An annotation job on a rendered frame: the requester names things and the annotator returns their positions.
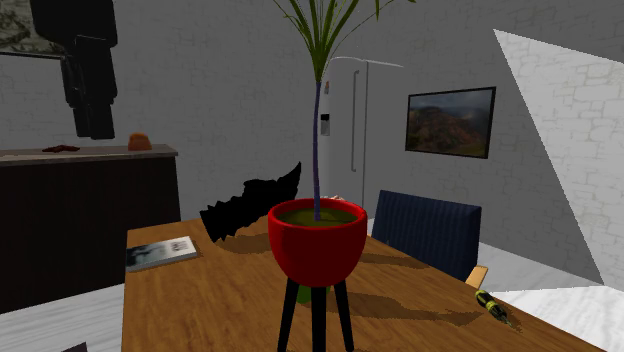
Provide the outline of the orange object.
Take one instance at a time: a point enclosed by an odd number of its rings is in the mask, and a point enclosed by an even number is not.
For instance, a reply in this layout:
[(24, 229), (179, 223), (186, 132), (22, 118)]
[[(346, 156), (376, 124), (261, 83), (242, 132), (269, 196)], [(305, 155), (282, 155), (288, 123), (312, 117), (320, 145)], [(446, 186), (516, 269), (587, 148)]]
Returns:
[(152, 144), (146, 134), (132, 133), (129, 136), (127, 149), (129, 151), (148, 151), (152, 149)]

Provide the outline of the dark cabinet with grey top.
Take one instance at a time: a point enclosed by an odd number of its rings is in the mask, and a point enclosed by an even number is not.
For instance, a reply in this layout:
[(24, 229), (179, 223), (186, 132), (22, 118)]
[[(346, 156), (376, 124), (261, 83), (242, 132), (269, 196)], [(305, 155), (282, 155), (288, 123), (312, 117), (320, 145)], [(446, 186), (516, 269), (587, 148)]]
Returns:
[(128, 231), (181, 219), (176, 156), (0, 150), (0, 314), (123, 283)]

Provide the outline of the grey book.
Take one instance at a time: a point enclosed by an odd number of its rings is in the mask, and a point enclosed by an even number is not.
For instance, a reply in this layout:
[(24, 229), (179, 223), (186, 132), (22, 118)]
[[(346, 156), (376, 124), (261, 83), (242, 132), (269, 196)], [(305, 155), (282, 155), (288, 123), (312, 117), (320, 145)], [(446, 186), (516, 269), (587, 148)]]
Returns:
[(126, 271), (139, 271), (196, 256), (197, 250), (189, 236), (139, 245), (126, 250)]

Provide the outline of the black jagged object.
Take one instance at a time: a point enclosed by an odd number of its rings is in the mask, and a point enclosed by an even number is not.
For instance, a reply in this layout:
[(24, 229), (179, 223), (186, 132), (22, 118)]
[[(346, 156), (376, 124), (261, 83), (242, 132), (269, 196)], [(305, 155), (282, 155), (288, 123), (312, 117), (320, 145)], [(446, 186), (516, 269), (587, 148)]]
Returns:
[(225, 240), (243, 227), (268, 214), (271, 208), (294, 200), (298, 193), (302, 165), (300, 162), (286, 175), (278, 179), (251, 179), (243, 183), (240, 196), (228, 201), (217, 201), (200, 211), (203, 225), (212, 240)]

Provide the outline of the grey refrigerator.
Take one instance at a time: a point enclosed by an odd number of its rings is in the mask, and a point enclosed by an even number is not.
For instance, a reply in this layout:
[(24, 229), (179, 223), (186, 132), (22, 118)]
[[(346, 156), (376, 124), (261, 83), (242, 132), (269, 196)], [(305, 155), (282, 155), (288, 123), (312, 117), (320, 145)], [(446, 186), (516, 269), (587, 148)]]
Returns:
[(398, 64), (335, 57), (322, 85), (320, 190), (375, 215), (390, 182), (392, 159), (404, 149), (406, 69)]

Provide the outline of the wooden table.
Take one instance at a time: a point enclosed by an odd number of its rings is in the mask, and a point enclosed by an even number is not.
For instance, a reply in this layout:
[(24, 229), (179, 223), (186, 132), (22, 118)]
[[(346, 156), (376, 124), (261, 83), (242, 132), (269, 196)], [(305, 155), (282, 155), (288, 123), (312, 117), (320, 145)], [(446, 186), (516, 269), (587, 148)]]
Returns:
[[(128, 233), (190, 237), (197, 256), (125, 278), (122, 352), (276, 352), (287, 279), (259, 220), (212, 241), (200, 220)], [(602, 352), (522, 310), (495, 320), (474, 289), (375, 239), (347, 278), (355, 352)]]

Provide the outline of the potted plant in red pot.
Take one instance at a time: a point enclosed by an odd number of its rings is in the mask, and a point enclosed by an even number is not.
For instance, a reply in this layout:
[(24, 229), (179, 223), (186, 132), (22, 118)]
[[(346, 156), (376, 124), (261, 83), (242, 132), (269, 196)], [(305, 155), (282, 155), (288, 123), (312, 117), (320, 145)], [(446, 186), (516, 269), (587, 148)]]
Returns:
[[(335, 292), (343, 341), (353, 352), (354, 341), (346, 279), (363, 253), (370, 216), (361, 206), (320, 190), (319, 134), (323, 105), (322, 85), (330, 61), (349, 36), (345, 26), (360, 0), (288, 0), (284, 16), (297, 29), (309, 52), (315, 82), (313, 113), (313, 195), (274, 206), (268, 213), (272, 254), (287, 277), (277, 352), (286, 352), (300, 285), (330, 286)], [(312, 309), (312, 350), (326, 351), (326, 306), (323, 293)]]

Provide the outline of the green object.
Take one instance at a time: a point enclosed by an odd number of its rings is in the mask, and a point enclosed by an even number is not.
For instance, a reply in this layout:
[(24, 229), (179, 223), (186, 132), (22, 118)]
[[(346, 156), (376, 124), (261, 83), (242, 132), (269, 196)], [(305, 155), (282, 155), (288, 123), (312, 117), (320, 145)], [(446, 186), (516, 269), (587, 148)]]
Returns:
[(308, 287), (300, 285), (298, 288), (296, 302), (306, 307), (311, 307), (315, 301), (318, 301), (320, 293), (323, 293), (322, 306), (326, 306), (326, 296), (331, 291), (331, 287), (327, 286), (323, 289), (320, 287)]

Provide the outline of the dark blue chair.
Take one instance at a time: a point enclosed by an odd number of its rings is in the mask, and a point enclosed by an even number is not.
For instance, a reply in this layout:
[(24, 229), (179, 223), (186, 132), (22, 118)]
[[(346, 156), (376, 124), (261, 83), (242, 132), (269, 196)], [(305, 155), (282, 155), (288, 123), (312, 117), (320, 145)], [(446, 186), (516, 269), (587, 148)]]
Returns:
[(382, 190), (372, 237), (478, 289), (482, 208)]

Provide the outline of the yellow and black screwdriver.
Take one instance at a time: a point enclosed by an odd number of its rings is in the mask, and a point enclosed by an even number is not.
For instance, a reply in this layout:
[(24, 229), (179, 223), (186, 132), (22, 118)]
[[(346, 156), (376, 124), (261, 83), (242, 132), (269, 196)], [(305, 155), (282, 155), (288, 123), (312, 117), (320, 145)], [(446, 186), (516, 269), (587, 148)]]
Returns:
[(485, 290), (475, 292), (477, 303), (485, 308), (496, 320), (512, 326), (506, 311), (495, 301), (495, 299)]

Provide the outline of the pale mottled wall picture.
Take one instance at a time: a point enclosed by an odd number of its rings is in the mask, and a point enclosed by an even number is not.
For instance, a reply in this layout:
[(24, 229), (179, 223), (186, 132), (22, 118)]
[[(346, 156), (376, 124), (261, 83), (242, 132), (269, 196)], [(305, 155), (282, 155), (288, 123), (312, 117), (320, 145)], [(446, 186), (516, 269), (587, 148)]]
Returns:
[(0, 55), (60, 59), (63, 48), (39, 36), (29, 0), (0, 0)]

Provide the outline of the landscape wall picture black frame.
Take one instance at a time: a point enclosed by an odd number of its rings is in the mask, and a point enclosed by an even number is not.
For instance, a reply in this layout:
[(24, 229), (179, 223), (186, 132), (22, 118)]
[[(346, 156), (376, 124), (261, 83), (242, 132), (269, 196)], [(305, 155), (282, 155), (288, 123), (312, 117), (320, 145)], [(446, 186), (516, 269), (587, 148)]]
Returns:
[(487, 159), (496, 87), (410, 94), (405, 150)]

